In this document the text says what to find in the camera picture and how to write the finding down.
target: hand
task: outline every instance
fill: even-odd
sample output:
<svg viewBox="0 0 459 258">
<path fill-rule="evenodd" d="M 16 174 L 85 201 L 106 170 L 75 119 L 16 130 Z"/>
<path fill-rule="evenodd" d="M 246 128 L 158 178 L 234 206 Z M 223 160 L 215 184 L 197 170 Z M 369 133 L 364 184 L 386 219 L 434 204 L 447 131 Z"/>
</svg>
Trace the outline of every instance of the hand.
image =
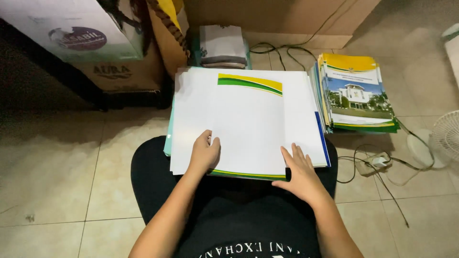
<svg viewBox="0 0 459 258">
<path fill-rule="evenodd" d="M 193 144 L 193 152 L 187 172 L 197 173 L 203 176 L 210 166 L 217 160 L 220 151 L 220 138 L 213 139 L 210 145 L 211 130 L 205 130 Z"/>
<path fill-rule="evenodd" d="M 324 200 L 324 198 L 330 198 L 314 171 L 309 155 L 304 156 L 300 146 L 296 146 L 295 143 L 291 144 L 291 149 L 293 157 L 284 147 L 280 147 L 285 162 L 291 170 L 290 182 L 274 181 L 272 185 L 291 192 L 310 206 Z"/>
</svg>

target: black t-shirt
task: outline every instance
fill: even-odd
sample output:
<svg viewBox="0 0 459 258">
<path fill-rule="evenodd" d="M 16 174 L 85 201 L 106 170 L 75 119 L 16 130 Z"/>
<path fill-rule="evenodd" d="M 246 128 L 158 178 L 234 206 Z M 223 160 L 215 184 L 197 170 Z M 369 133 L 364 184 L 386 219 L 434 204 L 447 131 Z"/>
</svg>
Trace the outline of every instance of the black t-shirt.
<svg viewBox="0 0 459 258">
<path fill-rule="evenodd" d="M 315 218 L 305 202 L 279 196 L 240 206 L 214 202 L 185 233 L 175 257 L 321 257 Z"/>
</svg>

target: cardboard box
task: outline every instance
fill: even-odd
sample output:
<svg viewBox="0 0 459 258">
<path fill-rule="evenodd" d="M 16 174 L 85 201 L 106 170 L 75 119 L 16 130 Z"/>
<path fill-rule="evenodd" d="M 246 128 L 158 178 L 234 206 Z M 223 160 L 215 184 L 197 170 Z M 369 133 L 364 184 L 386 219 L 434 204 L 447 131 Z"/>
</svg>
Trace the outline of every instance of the cardboard box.
<svg viewBox="0 0 459 258">
<path fill-rule="evenodd" d="M 156 42 L 153 41 L 143 60 L 129 62 L 77 62 L 97 87 L 106 92 L 160 90 L 165 68 Z"/>
<path fill-rule="evenodd" d="M 119 9 L 134 19 L 129 0 Z M 0 17 L 65 62 L 143 58 L 142 32 L 118 27 L 97 0 L 0 0 Z"/>
</svg>

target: power strip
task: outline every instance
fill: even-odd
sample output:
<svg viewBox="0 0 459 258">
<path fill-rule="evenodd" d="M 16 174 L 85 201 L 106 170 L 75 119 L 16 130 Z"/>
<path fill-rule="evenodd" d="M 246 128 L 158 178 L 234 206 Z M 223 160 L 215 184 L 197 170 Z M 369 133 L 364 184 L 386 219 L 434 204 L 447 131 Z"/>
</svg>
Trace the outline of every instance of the power strip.
<svg viewBox="0 0 459 258">
<path fill-rule="evenodd" d="M 385 153 L 385 152 L 382 152 L 382 153 L 379 153 L 379 154 L 376 154 L 376 155 L 373 155 L 371 157 L 368 157 L 366 159 L 364 159 L 364 161 L 370 163 L 370 164 L 373 164 L 373 160 L 375 158 L 379 158 L 379 157 L 382 157 L 384 158 L 385 160 L 388 160 L 389 162 L 384 162 L 385 166 L 384 167 L 377 167 L 375 165 L 370 166 L 370 165 L 367 165 L 365 162 L 363 161 L 358 161 L 355 163 L 355 167 L 357 168 L 358 172 L 363 175 L 363 176 L 369 176 L 369 175 L 372 175 L 374 173 L 377 173 L 377 172 L 380 172 L 381 170 L 384 170 L 386 169 L 387 167 L 390 167 L 392 166 L 392 160 L 391 158 Z"/>
</svg>

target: white building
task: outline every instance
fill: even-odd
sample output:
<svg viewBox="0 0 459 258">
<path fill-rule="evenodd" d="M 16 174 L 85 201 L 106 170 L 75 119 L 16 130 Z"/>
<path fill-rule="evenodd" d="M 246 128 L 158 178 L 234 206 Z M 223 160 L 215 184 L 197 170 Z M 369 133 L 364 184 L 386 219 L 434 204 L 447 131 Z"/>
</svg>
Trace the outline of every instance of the white building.
<svg viewBox="0 0 459 258">
<path fill-rule="evenodd" d="M 356 84 L 347 84 L 345 85 L 346 88 L 338 89 L 338 93 L 340 95 L 340 102 L 341 97 L 344 96 L 349 100 L 350 107 L 358 108 L 358 109 L 368 109 L 368 101 L 370 100 L 371 96 L 374 94 L 365 91 L 365 89 Z"/>
</svg>

